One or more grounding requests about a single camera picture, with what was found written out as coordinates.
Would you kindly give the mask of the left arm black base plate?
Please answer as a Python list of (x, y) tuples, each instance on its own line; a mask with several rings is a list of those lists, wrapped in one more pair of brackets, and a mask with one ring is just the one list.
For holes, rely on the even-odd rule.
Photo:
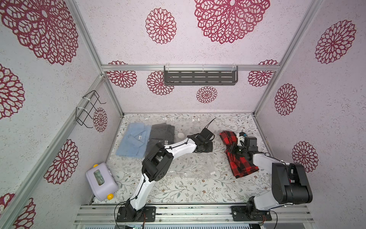
[(144, 206), (140, 210), (135, 210), (130, 202), (123, 204), (117, 212), (116, 222), (155, 222), (156, 207)]

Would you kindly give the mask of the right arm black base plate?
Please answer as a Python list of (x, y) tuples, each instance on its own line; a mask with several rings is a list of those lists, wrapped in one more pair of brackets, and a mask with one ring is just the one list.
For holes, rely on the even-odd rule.
[(248, 210), (246, 206), (231, 206), (234, 221), (271, 221), (272, 216), (268, 211)]

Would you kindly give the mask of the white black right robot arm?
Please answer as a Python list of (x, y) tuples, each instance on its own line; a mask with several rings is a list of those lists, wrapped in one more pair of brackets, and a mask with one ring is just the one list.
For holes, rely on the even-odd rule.
[(268, 153), (259, 152), (256, 143), (255, 137), (245, 136), (229, 148), (229, 152), (245, 159), (249, 165), (271, 174), (271, 190), (251, 197), (246, 203), (246, 214), (268, 214), (272, 209), (312, 202), (313, 193), (303, 165), (285, 162)]

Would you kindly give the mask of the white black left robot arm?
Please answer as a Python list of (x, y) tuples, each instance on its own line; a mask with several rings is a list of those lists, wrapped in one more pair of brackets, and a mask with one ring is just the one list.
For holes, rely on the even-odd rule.
[(181, 142), (171, 145), (157, 143), (142, 162), (141, 180), (134, 194), (126, 201), (127, 210), (135, 213), (145, 207), (154, 184), (167, 174), (173, 160), (191, 153), (210, 153), (213, 140), (214, 133), (205, 127), (200, 133), (188, 135)]

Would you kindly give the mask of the red black plaid shirt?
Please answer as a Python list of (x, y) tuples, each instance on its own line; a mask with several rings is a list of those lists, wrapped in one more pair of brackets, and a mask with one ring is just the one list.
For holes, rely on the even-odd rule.
[(235, 178), (245, 177), (259, 171), (258, 167), (250, 165), (244, 156), (237, 153), (239, 152), (238, 139), (234, 132), (223, 131), (220, 133), (220, 138), (226, 146), (225, 154)]

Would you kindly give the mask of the clear plastic vacuum bag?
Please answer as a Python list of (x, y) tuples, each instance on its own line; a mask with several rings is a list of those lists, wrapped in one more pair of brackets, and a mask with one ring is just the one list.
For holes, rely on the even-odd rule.
[(164, 171), (167, 177), (216, 178), (220, 114), (128, 114), (108, 165), (115, 175)]

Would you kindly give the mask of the dark grey shirt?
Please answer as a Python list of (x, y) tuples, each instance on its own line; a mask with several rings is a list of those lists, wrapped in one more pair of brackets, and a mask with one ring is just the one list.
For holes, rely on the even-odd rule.
[(174, 144), (174, 132), (175, 126), (161, 123), (152, 125), (150, 136), (148, 139), (145, 156), (147, 156), (152, 148), (157, 144), (161, 143), (162, 145), (171, 145)]

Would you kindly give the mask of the light blue shirt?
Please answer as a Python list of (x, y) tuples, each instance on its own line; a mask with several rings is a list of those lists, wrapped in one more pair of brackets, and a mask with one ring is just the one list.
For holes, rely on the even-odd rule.
[(116, 151), (117, 156), (143, 158), (149, 140), (151, 125), (130, 123)]

